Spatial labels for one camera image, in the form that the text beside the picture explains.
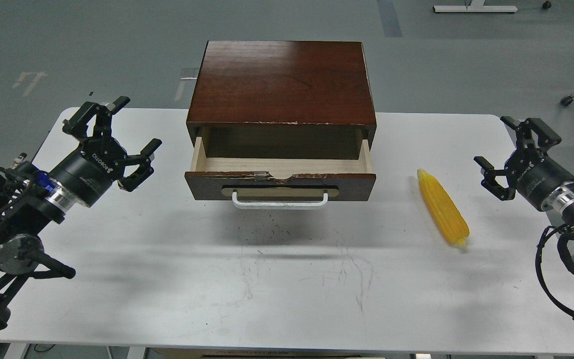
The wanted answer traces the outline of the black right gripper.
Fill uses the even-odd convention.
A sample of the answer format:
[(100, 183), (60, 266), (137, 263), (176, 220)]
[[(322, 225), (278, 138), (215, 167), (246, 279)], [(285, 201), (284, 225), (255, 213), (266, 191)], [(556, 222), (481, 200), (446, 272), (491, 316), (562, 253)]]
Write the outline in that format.
[[(561, 137), (540, 118), (518, 121), (510, 116), (500, 120), (516, 134), (516, 150), (497, 170), (483, 156), (474, 161), (481, 167), (481, 186), (501, 201), (513, 200), (515, 190), (540, 212), (552, 209), (549, 197), (560, 187), (574, 191), (574, 175), (554, 161), (548, 150), (561, 143)], [(506, 177), (508, 187), (501, 186), (497, 177)]]

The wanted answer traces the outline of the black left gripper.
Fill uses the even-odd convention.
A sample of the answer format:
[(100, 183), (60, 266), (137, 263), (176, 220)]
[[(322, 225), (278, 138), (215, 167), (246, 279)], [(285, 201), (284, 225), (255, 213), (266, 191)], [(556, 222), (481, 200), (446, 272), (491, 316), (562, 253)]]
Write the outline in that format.
[[(85, 102), (63, 122), (62, 131), (81, 143), (49, 176), (86, 207), (93, 206), (117, 180), (121, 189), (132, 192), (153, 174), (153, 154), (162, 140), (153, 138), (139, 154), (127, 155), (125, 148), (111, 138), (113, 116), (130, 101), (127, 96), (119, 96), (106, 105)], [(137, 166), (136, 170), (124, 177), (125, 168), (131, 166)]]

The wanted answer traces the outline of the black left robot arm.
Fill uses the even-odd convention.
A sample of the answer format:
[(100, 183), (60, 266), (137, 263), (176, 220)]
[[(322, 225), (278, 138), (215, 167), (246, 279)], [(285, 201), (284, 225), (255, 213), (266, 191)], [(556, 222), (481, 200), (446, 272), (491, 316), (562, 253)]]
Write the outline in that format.
[(50, 172), (39, 170), (25, 153), (0, 167), (0, 331), (10, 318), (9, 303), (29, 279), (72, 279), (74, 268), (46, 254), (40, 232), (62, 223), (73, 205), (91, 207), (116, 182), (134, 191), (153, 174), (153, 155), (162, 141), (152, 139), (128, 155), (112, 136), (112, 119), (130, 99), (109, 104), (85, 102), (63, 122), (62, 131), (78, 146)]

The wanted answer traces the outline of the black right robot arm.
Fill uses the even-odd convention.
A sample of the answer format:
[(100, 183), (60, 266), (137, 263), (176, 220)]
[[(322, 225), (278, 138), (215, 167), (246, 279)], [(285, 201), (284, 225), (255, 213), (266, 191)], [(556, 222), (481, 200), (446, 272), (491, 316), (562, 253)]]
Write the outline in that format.
[(554, 210), (574, 228), (574, 175), (548, 155), (561, 137), (539, 118), (502, 116), (501, 121), (515, 132), (516, 148), (501, 170), (485, 157), (474, 157), (481, 166), (481, 186), (502, 201), (519, 193), (536, 210)]

